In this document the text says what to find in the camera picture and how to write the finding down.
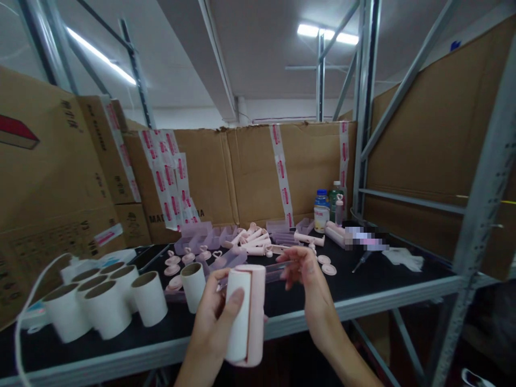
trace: ceiling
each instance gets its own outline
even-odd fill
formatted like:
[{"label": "ceiling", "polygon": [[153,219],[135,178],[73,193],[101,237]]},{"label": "ceiling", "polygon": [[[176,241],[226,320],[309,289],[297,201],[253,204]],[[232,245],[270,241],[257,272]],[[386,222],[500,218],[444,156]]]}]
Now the ceiling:
[{"label": "ceiling", "polygon": [[[91,15],[76,1],[56,1],[70,28],[131,74],[124,48]],[[284,69],[288,65],[316,63],[316,39],[299,36],[298,24],[307,22],[336,28],[352,3],[352,0],[87,1],[117,32],[118,18],[127,19],[154,108],[215,105],[223,117],[228,114],[220,106],[224,104],[226,110],[233,109],[231,91],[247,99],[315,98],[314,71]],[[377,81],[386,80],[410,65],[445,2],[382,1]],[[441,41],[501,2],[461,0]],[[16,10],[15,0],[2,0],[2,3]],[[190,3],[195,3],[195,9],[183,12],[185,4]],[[179,8],[173,8],[175,4],[180,4]],[[201,4],[208,5],[211,15],[203,13]],[[181,19],[182,34],[177,34],[173,28],[177,29],[176,24]],[[203,24],[203,28],[197,29],[194,22]],[[357,24],[355,15],[345,32],[356,34]],[[201,36],[207,31],[214,31],[218,38]],[[0,65],[42,78],[19,17],[1,4],[0,37]],[[213,57],[214,51],[220,52],[218,58]],[[327,64],[348,65],[353,52],[353,46],[337,42],[327,57]],[[119,98],[125,108],[139,108],[136,87],[100,59],[87,54],[113,96]],[[99,90],[74,56],[71,66],[80,93],[98,94]],[[326,98],[338,97],[345,75],[343,71],[326,72]]]},{"label": "ceiling", "polygon": [[[120,32],[118,18],[126,18],[133,43],[140,53],[149,100],[154,108],[213,106],[210,95],[155,0],[87,2],[116,32]],[[2,0],[2,3],[17,11],[14,0]],[[132,75],[127,51],[78,2],[57,0],[57,5],[70,28]],[[0,65],[43,79],[19,17],[1,5],[0,36]],[[119,98],[125,108],[140,108],[137,88],[99,58],[86,53],[108,91]],[[70,61],[79,93],[100,93],[74,55]]]},{"label": "ceiling", "polygon": [[[315,98],[314,71],[285,71],[314,65],[317,39],[297,34],[301,21],[336,29],[353,0],[212,1],[220,46],[233,93],[248,99]],[[376,80],[408,67],[446,0],[383,0]],[[462,0],[441,40],[464,29],[499,0]],[[357,12],[344,32],[357,34]],[[354,46],[335,43],[327,64],[348,65]],[[326,71],[326,98],[337,98],[346,73]]]}]

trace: hand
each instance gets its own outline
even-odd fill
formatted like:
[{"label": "hand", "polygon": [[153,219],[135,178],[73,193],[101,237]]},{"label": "hand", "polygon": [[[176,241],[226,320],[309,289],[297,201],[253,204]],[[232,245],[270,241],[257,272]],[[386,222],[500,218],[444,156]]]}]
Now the hand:
[{"label": "hand", "polygon": [[281,274],[281,278],[286,280],[285,289],[290,290],[297,281],[304,285],[305,318],[310,336],[326,357],[335,353],[342,340],[349,339],[340,323],[316,255],[312,249],[294,246],[285,250],[276,261],[292,261]]},{"label": "hand", "polygon": [[227,352],[233,321],[242,307],[244,291],[238,288],[226,300],[225,290],[217,291],[229,268],[214,271],[206,282],[197,308],[192,336],[175,386],[211,386]]}]

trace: screwdriver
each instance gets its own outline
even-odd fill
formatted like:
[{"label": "screwdriver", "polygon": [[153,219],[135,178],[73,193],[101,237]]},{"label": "screwdriver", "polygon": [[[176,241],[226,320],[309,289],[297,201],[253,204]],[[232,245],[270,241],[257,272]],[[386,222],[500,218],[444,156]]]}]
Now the screwdriver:
[{"label": "screwdriver", "polygon": [[352,273],[356,272],[356,270],[360,267],[361,264],[363,264],[365,261],[367,261],[367,258],[372,254],[372,251],[366,251],[362,258],[360,258],[358,264],[353,269]]}]

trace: person's right hand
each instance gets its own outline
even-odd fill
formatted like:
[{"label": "person's right hand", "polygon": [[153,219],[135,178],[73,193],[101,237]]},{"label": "person's right hand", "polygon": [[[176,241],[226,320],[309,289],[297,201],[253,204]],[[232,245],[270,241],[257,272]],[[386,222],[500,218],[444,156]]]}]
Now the person's right hand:
[{"label": "person's right hand", "polygon": [[281,274],[285,289],[300,281],[305,287],[305,318],[316,347],[328,356],[336,351],[347,336],[333,304],[328,283],[312,249],[294,246],[285,250],[277,262],[292,261]]}]

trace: ceiling light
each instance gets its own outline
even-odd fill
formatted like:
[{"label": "ceiling light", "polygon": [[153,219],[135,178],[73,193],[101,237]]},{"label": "ceiling light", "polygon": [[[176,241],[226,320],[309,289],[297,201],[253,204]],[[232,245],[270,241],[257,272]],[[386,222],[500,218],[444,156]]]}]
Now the ceiling light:
[{"label": "ceiling light", "polygon": [[299,35],[305,35],[305,36],[315,38],[317,36],[317,34],[319,33],[319,29],[314,26],[300,24],[299,27],[297,28],[297,33]]},{"label": "ceiling light", "polygon": [[[322,35],[324,35],[325,40],[331,40],[333,38],[333,36],[335,35],[335,31],[325,30],[323,28],[319,29],[317,27],[306,25],[306,24],[300,24],[299,28],[297,28],[297,33],[299,35],[305,35],[305,36],[309,36],[309,37],[313,37],[313,38],[317,37],[319,32]],[[359,42],[359,38],[356,35],[350,35],[350,34],[341,32],[337,36],[337,42],[356,46]]]},{"label": "ceiling light", "polygon": [[111,63],[111,61],[108,59],[107,56],[105,56],[103,53],[101,53],[99,50],[97,50],[94,46],[89,44],[86,40],[84,40],[80,35],[78,35],[74,30],[66,27],[68,30],[68,33],[71,35],[72,38],[77,40],[81,45],[86,47],[90,52],[95,54],[96,57],[100,58],[103,62],[107,63],[113,70],[115,70],[118,74],[120,74],[126,81],[128,81],[130,84],[136,85],[136,81],[132,76],[130,76],[128,73],[123,71],[120,67],[118,67],[116,64]]}]

